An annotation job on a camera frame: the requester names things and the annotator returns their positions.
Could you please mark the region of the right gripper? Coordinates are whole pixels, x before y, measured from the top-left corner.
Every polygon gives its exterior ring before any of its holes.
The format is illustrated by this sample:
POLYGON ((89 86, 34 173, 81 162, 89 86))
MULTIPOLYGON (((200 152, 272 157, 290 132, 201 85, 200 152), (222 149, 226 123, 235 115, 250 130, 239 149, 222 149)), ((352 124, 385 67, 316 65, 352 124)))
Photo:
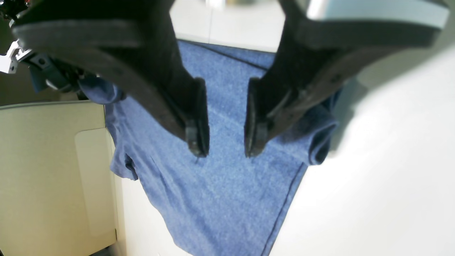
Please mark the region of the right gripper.
POLYGON ((82 69, 47 54, 23 49, 19 46, 18 41, 14 41, 6 54, 0 57, 0 70, 5 74, 15 74, 19 63, 28 66, 32 86, 36 92, 53 89, 63 94, 71 92, 78 95, 83 94, 78 83, 85 74, 82 69))

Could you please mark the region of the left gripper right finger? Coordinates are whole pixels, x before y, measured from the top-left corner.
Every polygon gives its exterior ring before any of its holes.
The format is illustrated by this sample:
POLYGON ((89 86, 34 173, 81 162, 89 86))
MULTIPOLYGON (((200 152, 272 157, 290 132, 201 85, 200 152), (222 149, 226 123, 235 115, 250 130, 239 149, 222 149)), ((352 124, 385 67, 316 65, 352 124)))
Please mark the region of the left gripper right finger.
POLYGON ((445 28, 443 0, 280 0, 283 31, 271 67, 251 78, 247 157, 260 155, 310 108, 376 61, 428 48, 445 28))

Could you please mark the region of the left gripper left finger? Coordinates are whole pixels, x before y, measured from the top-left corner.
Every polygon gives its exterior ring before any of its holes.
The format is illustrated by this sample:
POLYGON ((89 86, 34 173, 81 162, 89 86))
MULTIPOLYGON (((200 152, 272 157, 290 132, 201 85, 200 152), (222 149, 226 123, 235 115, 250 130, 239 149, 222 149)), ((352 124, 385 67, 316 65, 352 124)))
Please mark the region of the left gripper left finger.
POLYGON ((209 153, 207 91, 184 67, 172 0, 43 0, 12 28, 26 48, 98 74, 133 97, 192 154, 209 153))

